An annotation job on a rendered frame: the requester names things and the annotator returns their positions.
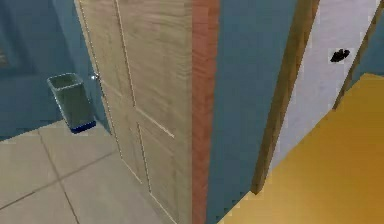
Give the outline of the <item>light wooden room door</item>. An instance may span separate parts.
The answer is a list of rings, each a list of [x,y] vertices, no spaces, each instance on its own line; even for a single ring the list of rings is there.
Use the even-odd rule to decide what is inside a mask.
[[[192,221],[192,0],[74,0],[120,157],[165,224]]]

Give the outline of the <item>grey-green bin with blue base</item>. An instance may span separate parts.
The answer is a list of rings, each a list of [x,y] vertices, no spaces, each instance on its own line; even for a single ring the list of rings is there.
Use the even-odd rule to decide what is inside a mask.
[[[75,73],[49,77],[47,84],[67,127],[78,134],[96,125],[95,114],[87,96],[82,78]]]

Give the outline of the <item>white room door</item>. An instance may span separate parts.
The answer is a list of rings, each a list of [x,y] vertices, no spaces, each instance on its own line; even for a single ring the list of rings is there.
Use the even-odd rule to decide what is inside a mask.
[[[270,167],[275,168],[331,110],[380,0],[320,0]],[[339,49],[350,54],[330,61]]]

